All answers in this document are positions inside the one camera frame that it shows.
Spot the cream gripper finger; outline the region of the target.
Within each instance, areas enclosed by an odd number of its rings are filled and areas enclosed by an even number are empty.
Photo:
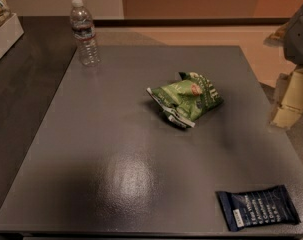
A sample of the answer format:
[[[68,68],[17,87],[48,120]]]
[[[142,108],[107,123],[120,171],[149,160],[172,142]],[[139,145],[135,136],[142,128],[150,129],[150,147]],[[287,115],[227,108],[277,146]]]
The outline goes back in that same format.
[[[303,113],[303,67],[297,67],[290,74],[281,104]]]
[[[270,122],[279,128],[290,129],[302,116],[298,108],[276,103],[271,112]]]

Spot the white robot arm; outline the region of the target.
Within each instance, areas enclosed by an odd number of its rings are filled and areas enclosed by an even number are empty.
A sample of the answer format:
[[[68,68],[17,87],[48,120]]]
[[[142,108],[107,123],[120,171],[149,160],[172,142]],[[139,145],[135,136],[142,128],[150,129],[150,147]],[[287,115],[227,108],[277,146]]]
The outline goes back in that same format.
[[[271,125],[290,129],[303,115],[303,4],[264,44],[281,46],[284,58],[296,65],[289,75],[279,75],[270,116]]]

